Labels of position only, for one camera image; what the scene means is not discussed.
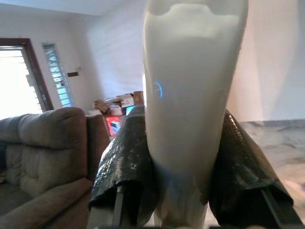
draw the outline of sofa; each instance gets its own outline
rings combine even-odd
[[[108,144],[102,115],[78,108],[0,120],[0,228],[86,228]]]

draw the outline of blue light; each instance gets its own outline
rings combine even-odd
[[[160,99],[162,99],[162,98],[163,98],[163,89],[162,89],[161,85],[160,85],[158,82],[155,82],[154,85],[157,86],[157,88],[156,88],[155,91],[154,91],[155,94],[157,94],[158,91],[159,91]]]
[[[133,108],[135,108],[137,105],[134,106],[129,106],[126,108],[126,115],[129,115],[129,113],[133,110]]]

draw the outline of marble floor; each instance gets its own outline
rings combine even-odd
[[[242,126],[261,147],[305,223],[305,121],[273,123],[273,126],[242,123]],[[208,209],[205,228],[210,225],[217,225],[217,221]]]

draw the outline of white plastic object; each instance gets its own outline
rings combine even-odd
[[[247,11],[247,0],[148,3],[145,118],[165,228],[203,227],[199,198],[208,199]]]

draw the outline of louvered window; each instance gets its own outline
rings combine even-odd
[[[62,107],[74,106],[72,94],[55,44],[43,44],[43,48]]]

